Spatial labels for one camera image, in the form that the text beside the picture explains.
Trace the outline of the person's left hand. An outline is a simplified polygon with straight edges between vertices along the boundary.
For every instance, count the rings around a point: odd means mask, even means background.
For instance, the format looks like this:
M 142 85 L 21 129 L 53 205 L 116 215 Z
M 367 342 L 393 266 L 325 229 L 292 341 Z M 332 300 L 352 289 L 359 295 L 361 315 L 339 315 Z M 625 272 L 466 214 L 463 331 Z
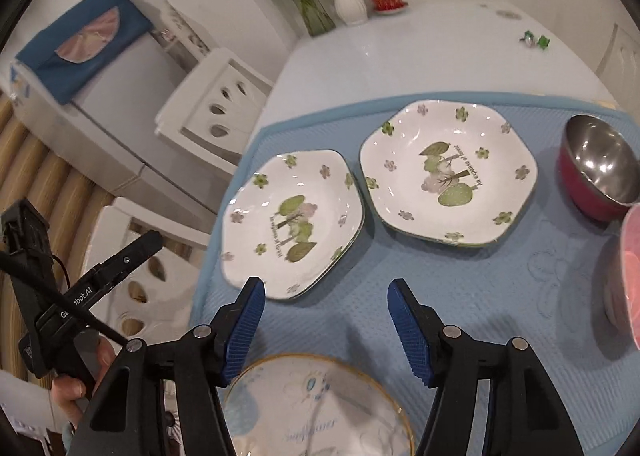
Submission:
M 116 354 L 111 343 L 100 336 L 96 345 L 96 361 L 99 363 L 99 372 L 96 376 L 94 389 L 98 389 L 115 358 Z M 73 427 L 77 428 L 82 416 L 84 416 L 77 403 L 78 400 L 86 396 L 86 387 L 82 381 L 66 375 L 55 377 L 52 382 L 51 396 L 53 402 L 62 410 Z

